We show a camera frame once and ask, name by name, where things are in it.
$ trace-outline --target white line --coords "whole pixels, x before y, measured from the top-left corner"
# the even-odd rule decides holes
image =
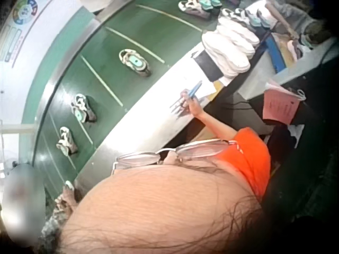
[[[64,86],[63,86],[62,84],[60,84],[60,87],[64,90],[64,93],[65,93],[66,95],[68,95],[67,92],[66,92],[66,90],[65,90],[65,88],[64,88]],[[90,137],[90,135],[89,135],[88,132],[86,131],[86,129],[85,129],[85,127],[83,126],[82,122],[78,121],[78,123],[80,124],[80,127],[81,127],[81,129],[84,131],[84,133],[85,133],[86,137],[88,138],[89,142],[90,142],[92,145],[94,145],[94,144],[93,144],[93,141],[92,141],[92,139],[91,139],[91,137]]]
[[[60,192],[60,190],[57,189],[57,187],[54,185],[52,179],[50,178],[50,175],[48,174],[48,171],[46,169],[46,166],[44,165],[43,161],[40,161],[42,164],[42,167],[44,168],[43,170],[45,171],[47,178],[50,180],[51,185],[53,186],[54,190],[56,191],[56,193],[58,194]]]
[[[72,167],[74,168],[74,170],[76,171],[76,167],[72,161],[72,159],[70,158],[70,156],[67,156],[68,160],[69,160],[69,163],[72,165]]]
[[[123,37],[124,39],[128,40],[129,42],[133,43],[134,45],[138,46],[139,48],[143,49],[143,51],[149,53],[151,56],[153,56],[155,59],[157,59],[159,62],[161,63],[165,63],[165,61],[159,57],[158,55],[156,55],[155,53],[153,53],[152,51],[150,51],[149,49],[147,49],[146,47],[144,47],[143,45],[141,45],[140,43],[136,42],[135,40],[127,37],[126,35],[118,32],[117,30],[114,30],[112,28],[109,28],[108,26],[106,26],[106,29],[115,33],[116,35],[120,36],[120,37]]]
[[[93,145],[93,141],[92,141],[90,135],[87,133],[85,127],[84,127],[83,124],[82,124],[82,122],[80,122],[78,119],[77,119],[77,121],[78,121],[78,123],[80,124],[81,129],[83,129],[83,131],[84,131],[86,137],[88,138],[88,140],[90,141],[90,143]]]
[[[48,151],[48,153],[49,153],[49,156],[51,157],[51,160],[52,160],[52,163],[53,163],[54,167],[56,168],[56,170],[57,170],[57,172],[58,172],[58,174],[59,174],[61,180],[63,180],[63,183],[65,183],[65,180],[64,180],[63,176],[60,174],[59,168],[58,168],[57,164],[56,164],[55,161],[54,161],[54,158],[53,158],[53,156],[52,156],[52,153],[51,153],[51,151],[50,151],[49,148],[48,148],[47,141],[46,141],[46,138],[44,137],[44,134],[41,133],[41,136],[42,136],[42,139],[43,139],[43,141],[44,141],[44,144],[45,144],[45,146],[46,146],[46,148],[47,148],[47,151]]]
[[[87,60],[81,56],[84,63],[87,65],[87,67],[91,70],[91,72],[96,76],[96,78],[100,81],[100,83],[106,88],[106,90],[112,95],[112,97],[118,102],[118,104],[123,107],[123,103],[119,100],[119,98],[115,95],[115,93],[108,87],[108,85],[105,83],[105,81],[99,76],[98,73],[93,69],[93,67],[90,65]]]
[[[191,24],[190,22],[187,22],[187,21],[185,21],[185,20],[182,20],[182,19],[179,18],[179,17],[173,16],[173,15],[167,13],[167,12],[159,11],[159,10],[157,10],[157,9],[154,9],[154,8],[151,8],[151,7],[148,7],[148,6],[144,6],[144,5],[140,5],[140,4],[136,4],[136,6],[138,6],[138,7],[140,7],[140,8],[147,9],[147,10],[149,10],[149,11],[153,11],[153,12],[157,12],[157,13],[164,14],[164,15],[166,15],[166,16],[168,16],[168,17],[171,17],[171,18],[173,18],[173,19],[175,19],[175,20],[180,21],[181,23],[184,23],[185,25],[190,26],[191,28],[194,28],[194,29],[198,30],[199,32],[202,32],[202,29],[200,29],[199,27],[197,27],[197,26]]]
[[[57,133],[58,138],[60,139],[60,133],[58,132],[58,128],[57,128],[57,126],[55,125],[55,122],[54,122],[54,119],[53,119],[51,113],[48,112],[48,115],[49,115],[49,117],[51,118],[51,122],[52,122],[52,125],[53,125],[53,127],[54,127],[54,130],[55,130],[55,132]]]

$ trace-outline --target green conveyor belt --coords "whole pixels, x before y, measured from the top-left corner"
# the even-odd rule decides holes
[[[62,190],[63,181],[73,181],[96,148],[128,110],[190,49],[200,42],[201,32],[165,14],[137,6],[147,6],[174,15],[204,30],[215,27],[216,19],[205,21],[182,13],[178,1],[140,0],[123,8],[109,19],[89,40],[68,68],[48,108],[38,140],[34,165],[44,178],[51,198]],[[130,41],[109,31],[114,29],[158,55],[165,63]],[[135,49],[149,62],[153,74],[141,77],[119,60],[122,49]],[[123,103],[121,107],[93,74],[83,58]],[[68,98],[82,93],[87,96],[97,116],[96,123],[83,128],[72,115]],[[68,127],[79,147],[71,161],[56,148],[60,127]]]

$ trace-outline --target orange shirt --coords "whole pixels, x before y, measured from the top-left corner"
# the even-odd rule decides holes
[[[250,128],[239,130],[233,140],[238,142],[243,153],[236,145],[232,145],[216,157],[237,168],[247,179],[254,194],[262,197],[269,182],[271,168],[271,157],[266,144]]]

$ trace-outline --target glasses frame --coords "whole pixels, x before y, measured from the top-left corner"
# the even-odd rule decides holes
[[[130,165],[127,165],[127,164],[124,164],[122,162],[119,162],[119,160],[121,159],[126,159],[126,158],[129,158],[129,157],[132,157],[132,156],[137,156],[137,155],[150,155],[150,156],[154,156],[154,155],[159,155],[161,152],[164,152],[164,151],[172,151],[172,152],[175,152],[177,155],[178,155],[178,158],[182,160],[182,158],[180,158],[180,153],[179,151],[181,149],[187,149],[187,148],[193,148],[193,147],[199,147],[199,146],[203,146],[204,144],[212,144],[212,143],[215,143],[215,142],[223,142],[229,146],[232,146],[232,145],[236,145],[237,146],[237,150],[240,151],[241,153],[243,153],[242,149],[240,148],[239,144],[237,141],[235,140],[222,140],[222,139],[209,139],[209,140],[202,140],[202,141],[193,141],[193,142],[190,142],[190,143],[186,143],[186,144],[183,144],[181,146],[178,146],[177,148],[162,148],[160,150],[158,150],[157,152],[133,152],[133,153],[128,153],[126,155],[121,155],[121,156],[118,156],[116,157],[115,159],[115,162],[113,163],[113,167],[112,167],[112,172],[111,172],[111,176],[114,175],[114,171],[117,169],[117,165],[118,164],[122,164],[122,165],[125,165],[125,166],[129,166],[129,167],[133,167],[133,166],[130,166]],[[201,157],[210,157],[210,156],[214,156],[214,155],[209,155],[209,156],[193,156],[192,159],[194,158],[201,158]],[[161,161],[161,157],[159,157],[158,161],[156,162],[157,164]]]

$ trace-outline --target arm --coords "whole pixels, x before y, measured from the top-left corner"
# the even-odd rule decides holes
[[[265,4],[265,7],[269,10],[271,15],[277,19],[285,28],[286,30],[290,33],[292,39],[298,39],[299,35],[294,31],[290,24],[286,21],[286,19],[280,14],[280,12],[274,7],[274,5],[270,2],[267,2]]]
[[[189,106],[189,111],[192,113],[192,115],[205,124],[206,127],[208,127],[218,138],[223,140],[231,140],[237,134],[236,130],[206,113],[200,106],[197,98],[190,99],[186,92],[183,92],[181,96],[185,98]]]
[[[223,140],[232,140],[237,131],[230,126],[220,122],[205,111],[196,116],[207,128],[209,128],[218,138]]]

